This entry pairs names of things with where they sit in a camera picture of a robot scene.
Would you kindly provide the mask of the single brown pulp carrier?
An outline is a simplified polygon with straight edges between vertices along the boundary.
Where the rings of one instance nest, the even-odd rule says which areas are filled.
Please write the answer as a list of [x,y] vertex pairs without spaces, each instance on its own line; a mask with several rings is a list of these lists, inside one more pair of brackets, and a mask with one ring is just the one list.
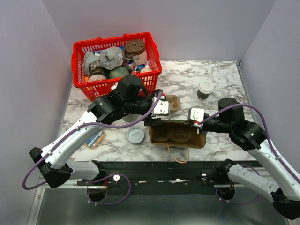
[[152,140],[157,142],[187,142],[190,140],[192,134],[187,128],[163,128],[152,134]]

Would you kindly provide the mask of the dark green paper bag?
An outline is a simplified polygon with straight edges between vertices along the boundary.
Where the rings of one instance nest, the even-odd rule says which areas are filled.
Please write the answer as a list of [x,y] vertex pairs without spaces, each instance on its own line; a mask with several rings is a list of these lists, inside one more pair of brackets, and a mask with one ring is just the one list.
[[187,159],[179,161],[185,164],[189,161],[190,149],[202,149],[206,145],[206,134],[202,133],[198,127],[191,126],[188,121],[183,120],[163,120],[160,124],[149,127],[149,137],[151,144],[164,146],[168,149],[171,157],[171,147],[182,147],[187,149]]

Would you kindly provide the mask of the black paper coffee cup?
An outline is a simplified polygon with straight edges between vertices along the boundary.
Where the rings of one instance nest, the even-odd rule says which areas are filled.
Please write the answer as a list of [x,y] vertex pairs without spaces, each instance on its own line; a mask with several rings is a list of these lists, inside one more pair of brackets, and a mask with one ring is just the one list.
[[200,82],[198,84],[197,97],[205,100],[213,92],[213,90],[214,85],[211,82]]

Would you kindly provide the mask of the white plastic cup lid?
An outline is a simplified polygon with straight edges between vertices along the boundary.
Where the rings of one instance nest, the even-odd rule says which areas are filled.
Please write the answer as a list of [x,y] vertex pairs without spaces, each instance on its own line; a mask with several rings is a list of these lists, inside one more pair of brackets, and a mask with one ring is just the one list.
[[198,84],[198,90],[203,94],[210,94],[214,90],[214,85],[211,82],[200,82]]

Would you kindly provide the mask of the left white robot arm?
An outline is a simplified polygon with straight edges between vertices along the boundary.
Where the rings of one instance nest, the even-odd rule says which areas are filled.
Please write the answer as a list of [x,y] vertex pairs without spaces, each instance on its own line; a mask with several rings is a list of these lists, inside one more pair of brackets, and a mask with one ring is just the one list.
[[148,94],[142,79],[129,74],[121,78],[109,94],[97,97],[81,118],[58,139],[42,149],[31,149],[29,154],[51,188],[78,179],[99,185],[105,171],[98,161],[74,162],[70,157],[104,128],[127,128],[169,112],[169,102],[162,90]]

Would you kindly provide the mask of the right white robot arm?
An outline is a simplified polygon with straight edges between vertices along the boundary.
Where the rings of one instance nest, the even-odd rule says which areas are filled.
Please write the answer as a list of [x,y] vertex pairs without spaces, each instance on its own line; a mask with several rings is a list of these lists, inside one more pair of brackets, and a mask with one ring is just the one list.
[[228,134],[230,140],[254,157],[272,178],[249,172],[242,165],[226,159],[216,169],[217,181],[242,184],[270,201],[283,217],[298,219],[300,175],[274,146],[262,113],[231,97],[219,100],[218,109],[215,114],[208,115],[201,108],[191,108],[188,120],[201,131]]

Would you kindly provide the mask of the stack of white lids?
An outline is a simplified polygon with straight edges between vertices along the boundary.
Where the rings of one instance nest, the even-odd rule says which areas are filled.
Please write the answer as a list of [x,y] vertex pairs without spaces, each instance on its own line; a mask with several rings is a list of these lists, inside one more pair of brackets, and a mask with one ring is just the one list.
[[127,138],[132,144],[141,143],[144,136],[144,131],[140,127],[131,127],[127,132]]

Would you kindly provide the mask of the brown pulp cup carrier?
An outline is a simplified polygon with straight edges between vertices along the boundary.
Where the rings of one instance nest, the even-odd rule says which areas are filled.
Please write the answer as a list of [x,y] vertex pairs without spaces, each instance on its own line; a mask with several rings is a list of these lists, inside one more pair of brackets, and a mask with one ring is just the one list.
[[170,113],[175,113],[180,109],[180,98],[176,95],[166,95],[166,100],[169,102]]

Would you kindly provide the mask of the white pump bottle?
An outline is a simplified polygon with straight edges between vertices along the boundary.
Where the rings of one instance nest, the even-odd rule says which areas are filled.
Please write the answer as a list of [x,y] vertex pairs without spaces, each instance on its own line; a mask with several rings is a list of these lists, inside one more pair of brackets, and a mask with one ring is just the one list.
[[145,64],[142,64],[140,68],[140,73],[152,72],[152,69],[149,65],[149,61],[147,61]]

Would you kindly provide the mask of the small metal can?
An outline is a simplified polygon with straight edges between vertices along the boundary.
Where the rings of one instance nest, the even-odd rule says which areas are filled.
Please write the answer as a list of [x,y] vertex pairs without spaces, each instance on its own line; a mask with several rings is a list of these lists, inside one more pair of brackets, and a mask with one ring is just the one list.
[[132,62],[129,64],[129,71],[136,71],[137,70],[137,64],[135,62]]

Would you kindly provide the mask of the green glitter ball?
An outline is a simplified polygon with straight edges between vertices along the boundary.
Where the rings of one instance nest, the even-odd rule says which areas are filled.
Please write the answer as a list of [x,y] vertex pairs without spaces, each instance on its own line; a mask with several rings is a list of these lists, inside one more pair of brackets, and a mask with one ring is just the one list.
[[108,77],[109,77],[109,79],[116,79],[116,78],[120,78],[120,77],[121,78],[125,77],[128,74],[129,74],[129,71],[125,67],[119,66],[113,70],[110,70]]

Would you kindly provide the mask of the orange sponge blue label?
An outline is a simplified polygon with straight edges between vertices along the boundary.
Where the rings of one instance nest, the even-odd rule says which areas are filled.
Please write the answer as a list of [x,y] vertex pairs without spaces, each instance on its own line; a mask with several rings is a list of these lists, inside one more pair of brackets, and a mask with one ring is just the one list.
[[90,149],[94,149],[102,142],[102,140],[105,137],[106,134],[103,131],[101,131],[98,134],[93,135],[89,140],[87,140],[85,145]]

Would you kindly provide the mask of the grey wrapped package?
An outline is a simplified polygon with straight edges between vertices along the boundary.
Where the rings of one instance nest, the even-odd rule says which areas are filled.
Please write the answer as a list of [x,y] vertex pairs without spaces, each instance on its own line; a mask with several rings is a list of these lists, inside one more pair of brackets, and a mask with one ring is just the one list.
[[99,64],[107,70],[113,70],[122,66],[124,59],[125,54],[123,50],[116,46],[104,49],[99,54]]

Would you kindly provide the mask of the brown lid cream tub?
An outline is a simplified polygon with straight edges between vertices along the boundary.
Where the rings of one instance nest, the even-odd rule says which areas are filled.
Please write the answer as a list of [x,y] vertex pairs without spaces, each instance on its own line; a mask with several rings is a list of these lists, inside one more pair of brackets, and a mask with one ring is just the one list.
[[142,40],[134,39],[127,41],[125,44],[125,54],[137,65],[146,64],[147,51],[145,42]]

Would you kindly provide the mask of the red plastic shopping basket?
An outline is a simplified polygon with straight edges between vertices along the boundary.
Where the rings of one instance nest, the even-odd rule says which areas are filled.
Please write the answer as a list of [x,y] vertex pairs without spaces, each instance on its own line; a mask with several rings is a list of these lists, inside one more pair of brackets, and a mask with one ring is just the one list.
[[119,82],[120,78],[105,79],[101,81],[88,82],[84,70],[84,55],[88,50],[103,50],[112,46],[122,46],[129,40],[139,39],[144,41],[147,51],[147,59],[149,61],[151,72],[141,73],[137,76],[143,80],[148,93],[152,93],[156,89],[158,76],[162,73],[162,65],[160,55],[156,43],[153,41],[152,35],[149,32],[123,34],[120,37],[111,37],[102,39],[100,37],[91,40],[78,41],[73,44],[72,55],[72,72],[73,84],[80,89],[89,101],[94,101],[95,98],[108,94],[111,87]]

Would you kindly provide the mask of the patterned grey pouch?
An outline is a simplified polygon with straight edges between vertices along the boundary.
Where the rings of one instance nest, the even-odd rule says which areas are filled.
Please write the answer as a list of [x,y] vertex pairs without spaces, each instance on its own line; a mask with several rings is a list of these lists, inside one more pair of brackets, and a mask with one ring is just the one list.
[[100,54],[97,52],[92,52],[92,51],[87,51],[85,53],[85,56],[83,58],[84,62],[84,70],[87,76],[90,76],[90,72],[97,68],[100,67],[105,71],[105,68],[100,65]]

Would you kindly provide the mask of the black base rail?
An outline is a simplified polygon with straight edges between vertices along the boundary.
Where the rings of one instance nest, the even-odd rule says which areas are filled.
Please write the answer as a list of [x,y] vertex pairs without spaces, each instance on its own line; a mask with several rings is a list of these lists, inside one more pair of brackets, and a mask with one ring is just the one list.
[[99,162],[96,177],[88,179],[87,172],[76,176],[80,186],[108,185],[111,195],[123,195],[125,186],[131,195],[211,195],[215,185],[230,183],[226,172],[236,162],[195,161],[187,164],[175,162]]

